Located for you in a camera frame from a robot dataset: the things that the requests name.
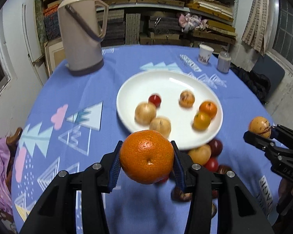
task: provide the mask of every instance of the hanging cloth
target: hanging cloth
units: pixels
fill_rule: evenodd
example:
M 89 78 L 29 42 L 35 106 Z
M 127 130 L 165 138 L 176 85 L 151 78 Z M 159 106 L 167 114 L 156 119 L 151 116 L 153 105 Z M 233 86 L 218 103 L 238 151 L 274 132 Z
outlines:
M 247 24 L 244 29 L 242 41 L 265 54 L 268 40 L 264 41 L 264 35 L 268 19 L 269 0 L 253 0 Z

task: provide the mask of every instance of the pink cloud pattern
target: pink cloud pattern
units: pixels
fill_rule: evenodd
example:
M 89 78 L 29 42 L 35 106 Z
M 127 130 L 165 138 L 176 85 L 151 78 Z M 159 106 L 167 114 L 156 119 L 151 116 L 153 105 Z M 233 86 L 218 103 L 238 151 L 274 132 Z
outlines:
M 18 156 L 16 157 L 16 160 L 15 160 L 15 179 L 18 183 L 20 183 L 22 180 L 22 173 L 23 173 L 23 168 L 25 163 L 26 152 L 27 150 L 25 147 L 20 148 L 18 152 Z
M 51 122 L 54 124 L 55 130 L 59 130 L 62 127 L 67 108 L 68 108 L 68 104 L 65 104 L 62 107 L 58 108 L 56 113 L 52 115 Z

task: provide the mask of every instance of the blue tablecloth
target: blue tablecloth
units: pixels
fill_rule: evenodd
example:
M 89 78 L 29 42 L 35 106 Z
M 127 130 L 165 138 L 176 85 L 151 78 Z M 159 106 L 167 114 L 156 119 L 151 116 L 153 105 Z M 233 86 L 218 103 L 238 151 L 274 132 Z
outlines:
M 117 92 L 129 77 L 151 69 L 184 72 L 215 92 L 224 112 L 217 135 L 224 149 L 218 161 L 231 166 L 264 212 L 270 213 L 270 221 L 276 219 L 280 177 L 270 171 L 264 153 L 243 140 L 254 117 L 264 116 L 271 123 L 272 119 L 232 71 L 222 74 L 216 70 L 214 56 L 208 65 L 200 64 L 196 48 L 134 45 L 107 48 L 102 53 L 103 68 L 83 77 L 71 76 L 66 61 L 62 61 L 31 110 L 13 170 L 13 213 L 18 231 L 58 171 L 83 171 L 128 136 L 117 118 Z M 116 188 L 103 195 L 110 233 L 184 233 L 190 203 L 172 202 L 173 187 L 172 181 L 159 187 L 141 185 L 121 171 Z M 82 233 L 80 202 L 78 192 L 77 233 Z M 212 220 L 211 233 L 216 229 L 217 216 Z

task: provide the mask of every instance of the floor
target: floor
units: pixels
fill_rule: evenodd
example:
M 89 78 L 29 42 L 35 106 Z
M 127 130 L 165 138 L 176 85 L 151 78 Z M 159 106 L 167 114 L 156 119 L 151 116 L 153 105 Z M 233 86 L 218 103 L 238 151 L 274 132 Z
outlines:
M 285 75 L 273 95 L 266 104 L 266 110 L 275 124 L 293 129 L 293 74 L 286 65 L 279 64 Z

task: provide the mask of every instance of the mandarin orange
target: mandarin orange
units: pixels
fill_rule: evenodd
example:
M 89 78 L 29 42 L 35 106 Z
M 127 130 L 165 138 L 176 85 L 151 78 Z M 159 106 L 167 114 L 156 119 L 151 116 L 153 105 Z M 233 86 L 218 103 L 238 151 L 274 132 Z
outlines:
M 157 131 L 143 130 L 132 133 L 125 139 L 119 159 L 129 178 L 141 184 L 152 184 L 171 172 L 174 149 Z
M 192 127 L 196 130 L 205 130 L 211 123 L 211 118 L 207 113 L 198 112 L 193 119 Z
M 217 114 L 217 106 L 211 101 L 204 101 L 200 107 L 200 112 L 207 113 L 211 119 L 213 119 Z

